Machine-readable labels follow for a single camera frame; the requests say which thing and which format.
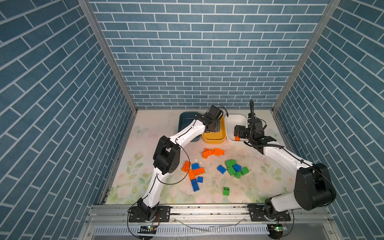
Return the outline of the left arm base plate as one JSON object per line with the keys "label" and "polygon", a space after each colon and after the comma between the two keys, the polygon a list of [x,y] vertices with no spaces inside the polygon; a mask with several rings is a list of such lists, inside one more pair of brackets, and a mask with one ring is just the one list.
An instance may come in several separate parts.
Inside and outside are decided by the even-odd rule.
{"label": "left arm base plate", "polygon": [[131,207],[128,221],[130,223],[169,222],[170,206],[155,206],[151,209],[145,207]]}

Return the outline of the yellow plastic bin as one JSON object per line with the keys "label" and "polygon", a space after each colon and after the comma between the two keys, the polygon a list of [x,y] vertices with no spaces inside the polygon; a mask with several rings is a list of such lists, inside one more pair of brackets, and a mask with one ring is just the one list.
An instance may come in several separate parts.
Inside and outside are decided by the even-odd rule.
{"label": "yellow plastic bin", "polygon": [[221,144],[221,143],[223,143],[227,137],[225,119],[222,118],[220,120],[220,130],[218,132],[216,132],[216,133],[213,133],[213,132],[204,133],[204,134],[202,134],[202,137],[203,137],[203,141],[206,144]]}

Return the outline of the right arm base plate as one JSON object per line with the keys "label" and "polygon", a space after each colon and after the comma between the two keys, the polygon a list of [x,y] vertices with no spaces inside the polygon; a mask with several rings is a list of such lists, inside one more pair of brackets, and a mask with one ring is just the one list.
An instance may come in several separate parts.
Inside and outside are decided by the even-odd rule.
{"label": "right arm base plate", "polygon": [[277,212],[270,205],[249,204],[247,205],[252,222],[274,222],[274,221],[291,221],[288,211]]}

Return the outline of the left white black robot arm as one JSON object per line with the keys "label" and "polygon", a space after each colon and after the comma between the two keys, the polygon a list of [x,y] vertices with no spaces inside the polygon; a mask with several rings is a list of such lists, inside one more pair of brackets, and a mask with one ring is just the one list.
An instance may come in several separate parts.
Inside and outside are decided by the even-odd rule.
{"label": "left white black robot arm", "polygon": [[151,222],[156,218],[157,207],[166,180],[180,164],[181,151],[193,139],[204,133],[221,129],[220,121],[227,117],[228,111],[221,105],[212,105],[205,113],[195,115],[195,119],[177,134],[159,139],[154,152],[154,171],[149,187],[143,197],[139,198],[136,208],[130,214],[138,214],[139,221]]}

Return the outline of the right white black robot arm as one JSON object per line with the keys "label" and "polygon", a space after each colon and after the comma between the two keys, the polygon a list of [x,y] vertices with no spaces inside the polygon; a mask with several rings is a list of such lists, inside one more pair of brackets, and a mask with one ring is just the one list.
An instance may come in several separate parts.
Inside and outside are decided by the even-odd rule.
{"label": "right white black robot arm", "polygon": [[337,197],[328,168],[321,163],[307,161],[276,139],[265,135],[262,120],[252,117],[247,126],[236,125],[234,136],[246,139],[245,144],[280,163],[295,177],[294,189],[286,194],[265,200],[264,214],[271,221],[290,210],[310,211],[331,204]]}

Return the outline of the dark teal plastic bin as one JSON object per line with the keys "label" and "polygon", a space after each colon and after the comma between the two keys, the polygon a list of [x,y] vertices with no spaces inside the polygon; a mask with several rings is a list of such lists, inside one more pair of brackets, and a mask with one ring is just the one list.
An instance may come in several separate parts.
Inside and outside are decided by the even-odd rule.
{"label": "dark teal plastic bin", "polygon": [[184,112],[181,113],[179,117],[179,131],[181,132],[181,137],[178,138],[177,142],[178,144],[183,144],[185,146],[186,144],[190,142],[196,142],[197,140],[200,139],[200,136],[202,133],[199,135],[197,134],[197,131],[194,129],[191,129],[192,124],[195,123],[196,115],[198,115],[198,112]]}

